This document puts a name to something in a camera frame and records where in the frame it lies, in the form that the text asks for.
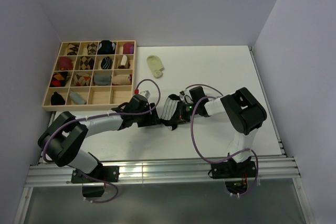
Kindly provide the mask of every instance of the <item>sock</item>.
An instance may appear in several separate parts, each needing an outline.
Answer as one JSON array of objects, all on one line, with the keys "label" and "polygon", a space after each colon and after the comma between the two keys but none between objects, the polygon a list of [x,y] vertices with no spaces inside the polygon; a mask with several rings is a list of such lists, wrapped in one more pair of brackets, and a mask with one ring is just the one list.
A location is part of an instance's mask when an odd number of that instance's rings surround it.
[{"label": "sock", "polygon": [[97,44],[96,43],[88,43],[87,47],[88,55],[96,55],[97,52]]},{"label": "sock", "polygon": [[80,70],[92,70],[95,61],[90,57],[80,57],[79,68]]},{"label": "sock", "polygon": [[120,66],[118,66],[119,69],[126,69],[129,68],[130,64],[128,62],[128,57],[126,55],[123,55],[120,61]]},{"label": "sock", "polygon": [[114,55],[116,44],[109,40],[102,40],[98,46],[99,55]]},{"label": "sock", "polygon": [[87,73],[78,73],[74,76],[75,86],[90,86],[91,76]]},{"label": "sock", "polygon": [[51,96],[50,104],[51,105],[64,105],[65,100],[59,93],[54,92],[54,94]]},{"label": "sock", "polygon": [[111,69],[112,62],[113,62],[112,59],[107,56],[101,61],[100,67],[102,69]]},{"label": "sock", "polygon": [[70,92],[69,96],[75,104],[86,104],[86,101],[75,92]]},{"label": "sock", "polygon": [[122,49],[124,55],[132,55],[134,53],[134,44],[125,43]]},{"label": "sock", "polygon": [[132,75],[120,75],[120,76],[113,76],[112,78],[112,84],[113,85],[131,85],[132,84]]},{"label": "sock", "polygon": [[68,57],[60,57],[58,60],[58,67],[61,71],[72,70],[73,66],[71,59]]},{"label": "sock", "polygon": [[110,74],[96,74],[93,78],[95,84],[99,86],[111,85],[111,79]]},{"label": "sock", "polygon": [[54,73],[53,77],[51,78],[50,87],[64,87],[66,84],[67,76],[67,71]]},{"label": "sock", "polygon": [[77,55],[79,49],[78,43],[69,43],[68,44],[68,53],[67,55]]}]

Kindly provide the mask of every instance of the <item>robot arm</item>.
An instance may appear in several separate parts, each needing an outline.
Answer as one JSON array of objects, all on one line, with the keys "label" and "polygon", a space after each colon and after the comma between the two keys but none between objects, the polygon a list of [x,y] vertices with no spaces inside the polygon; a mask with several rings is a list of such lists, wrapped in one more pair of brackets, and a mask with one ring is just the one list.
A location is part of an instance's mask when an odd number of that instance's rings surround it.
[{"label": "robot arm", "polygon": [[[265,109],[247,88],[241,88],[233,94],[211,100],[204,107],[209,116],[226,112],[235,128],[233,145],[229,154],[245,148],[251,149],[258,129],[267,118]],[[249,157],[250,152],[242,152],[233,159],[240,163]]]},{"label": "robot arm", "polygon": [[[47,148],[48,156],[57,166],[71,166],[79,169],[92,177],[100,177],[102,164],[91,153],[86,153],[80,149],[86,137],[99,134],[105,131],[118,131],[130,127],[137,123],[138,127],[150,126],[160,123],[156,109],[145,115],[116,115],[119,113],[141,113],[153,108],[154,104],[148,104],[147,97],[136,94],[131,101],[122,104],[107,112],[106,117],[91,119],[81,123],[76,122],[65,127],[50,142]],[[40,148],[44,148],[50,136],[62,125],[75,119],[70,112],[61,113],[43,133],[38,140]]]},{"label": "robot arm", "polygon": [[[69,124],[50,142],[46,153],[57,166],[68,165],[83,171],[92,178],[106,180],[110,171],[104,169],[101,162],[91,153],[86,153],[80,149],[84,139],[105,131],[122,130],[130,127],[133,123],[137,123],[138,127],[163,123],[174,130],[178,124],[190,122],[195,104],[206,96],[202,87],[190,89],[190,95],[191,103],[185,102],[184,99],[181,100],[177,95],[170,95],[164,107],[165,115],[169,116],[159,119],[156,109],[150,113],[137,115],[152,109],[154,104],[148,103],[147,95],[135,94],[129,103],[108,111],[104,118]],[[244,148],[251,148],[258,128],[262,126],[267,117],[265,109],[246,88],[241,88],[233,94],[211,101],[205,99],[199,103],[196,109],[196,114],[203,117],[224,112],[227,113],[236,130],[233,147],[229,154],[236,153]],[[75,116],[68,111],[60,114],[40,137],[38,145],[43,149],[56,130],[74,119]],[[228,162],[212,165],[212,170],[216,171],[213,172],[213,178],[237,178],[241,177],[242,173],[247,173],[251,177],[256,174],[255,164],[251,161],[250,152],[242,152],[234,156],[233,159],[229,159]]]}]

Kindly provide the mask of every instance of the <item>patterned sock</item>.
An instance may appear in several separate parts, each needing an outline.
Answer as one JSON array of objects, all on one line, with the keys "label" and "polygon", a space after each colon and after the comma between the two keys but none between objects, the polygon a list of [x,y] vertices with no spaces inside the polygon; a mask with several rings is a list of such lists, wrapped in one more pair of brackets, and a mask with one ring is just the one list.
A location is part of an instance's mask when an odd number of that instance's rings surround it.
[{"label": "patterned sock", "polygon": [[90,86],[91,76],[87,73],[78,73],[74,76],[75,86]]},{"label": "patterned sock", "polygon": [[79,68],[80,70],[92,70],[95,61],[90,57],[80,57]]},{"label": "patterned sock", "polygon": [[64,87],[66,84],[66,77],[68,72],[55,73],[51,78],[50,87]]},{"label": "patterned sock", "polygon": [[97,52],[97,44],[96,43],[89,43],[87,46],[88,55],[96,55]]},{"label": "patterned sock", "polygon": [[68,53],[67,55],[77,55],[79,49],[78,43],[69,43],[68,44]]}]

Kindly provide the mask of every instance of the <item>purple cable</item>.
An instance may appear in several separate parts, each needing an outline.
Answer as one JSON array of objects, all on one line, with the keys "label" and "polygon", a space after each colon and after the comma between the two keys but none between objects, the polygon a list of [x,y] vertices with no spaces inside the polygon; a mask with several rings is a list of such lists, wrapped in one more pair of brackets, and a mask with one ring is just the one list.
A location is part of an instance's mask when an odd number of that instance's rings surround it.
[{"label": "purple cable", "polygon": [[[124,112],[123,112],[123,113],[117,113],[117,112],[116,112],[116,113],[111,113],[110,115],[145,115],[145,114],[150,113],[151,111],[153,111],[153,110],[157,107],[157,105],[159,104],[159,102],[160,102],[160,99],[161,99],[161,91],[160,91],[159,86],[156,84],[156,82],[153,81],[153,80],[151,80],[151,79],[143,79],[142,81],[140,81],[140,82],[138,83],[138,85],[136,86],[136,89],[138,89],[139,85],[140,85],[141,83],[143,83],[144,81],[150,81],[150,82],[152,82],[152,83],[156,86],[156,88],[157,88],[157,90],[158,90],[159,97],[158,97],[158,99],[157,99],[157,102],[156,102],[155,106],[152,107],[150,110],[145,111],[145,112],[140,112],[140,113],[124,113]],[[53,161],[50,161],[50,160],[47,159],[47,156],[46,156],[46,154],[47,154],[47,149],[48,149],[48,147],[49,147],[49,144],[50,144],[51,140],[53,140],[54,137],[55,137],[61,130],[63,130],[65,127],[67,127],[67,126],[70,125],[70,124],[76,123],[76,122],[81,122],[81,121],[85,121],[85,120],[88,120],[88,119],[92,120],[92,119],[97,119],[97,118],[104,118],[104,117],[106,117],[106,116],[108,116],[108,115],[107,115],[107,114],[92,115],[92,116],[89,116],[88,118],[74,119],[74,120],[72,120],[72,121],[69,121],[69,122],[63,124],[60,128],[58,128],[57,130],[55,130],[55,132],[50,136],[50,138],[49,138],[48,141],[46,142],[46,144],[45,144],[45,146],[44,146],[44,148],[43,148],[43,151],[42,151],[42,157],[43,157],[43,160],[44,160],[45,162],[47,162],[47,163],[53,163]],[[96,201],[96,200],[95,200],[95,201],[92,201],[92,202],[95,202],[95,203],[104,203],[104,202],[109,202],[109,201],[113,200],[114,198],[116,198],[116,196],[117,196],[117,194],[118,194],[118,188],[117,188],[116,185],[114,185],[114,184],[112,184],[112,183],[110,183],[110,182],[105,182],[105,181],[102,181],[102,180],[99,180],[99,179],[96,179],[96,178],[92,178],[92,177],[88,176],[87,174],[85,174],[84,172],[82,172],[81,170],[78,170],[78,171],[79,171],[84,177],[87,177],[88,179],[92,179],[92,180],[97,181],[97,182],[101,182],[101,183],[108,184],[108,185],[113,186],[114,188],[117,189],[115,195],[113,195],[111,198],[109,198],[109,199],[107,199],[107,200],[102,200],[102,201]]]},{"label": "purple cable", "polygon": [[186,87],[185,89],[188,89],[188,88],[191,88],[191,87],[194,87],[194,86],[204,86],[204,87],[207,87],[207,88],[210,88],[212,90],[215,90],[216,92],[218,92],[221,96],[224,96],[219,90],[209,86],[209,85],[206,85],[206,84],[192,84],[192,85],[189,85],[188,87]]},{"label": "purple cable", "polygon": [[210,160],[206,157],[204,157],[200,151],[198,150],[197,148],[197,145],[196,145],[196,142],[195,142],[195,137],[194,137],[194,118],[195,118],[195,114],[196,114],[196,110],[197,110],[197,107],[199,106],[199,104],[205,100],[205,99],[215,99],[215,97],[202,97],[201,99],[199,99],[199,101],[196,103],[195,107],[194,107],[194,110],[193,110],[193,114],[191,115],[191,120],[190,120],[190,132],[191,132],[191,140],[193,141],[193,145],[194,145],[194,148],[197,152],[197,154],[201,157],[201,159],[203,159],[205,162],[208,162],[210,164],[219,164],[219,163],[222,163],[222,162],[225,162],[225,161],[228,161],[230,158],[238,155],[239,153],[242,153],[242,152],[246,152],[246,151],[251,151],[253,153],[253,155],[256,157],[256,168],[257,168],[257,171],[256,171],[256,177],[252,183],[252,185],[246,190],[246,192],[240,194],[240,196],[248,193],[256,184],[256,181],[257,181],[257,178],[258,178],[258,173],[259,173],[259,165],[258,165],[258,157],[257,157],[257,154],[255,153],[255,151],[253,151],[252,149],[249,149],[249,148],[245,148],[245,149],[242,149],[238,152],[235,152],[234,154],[231,154],[221,160],[217,160],[217,161],[213,161],[213,160]]}]

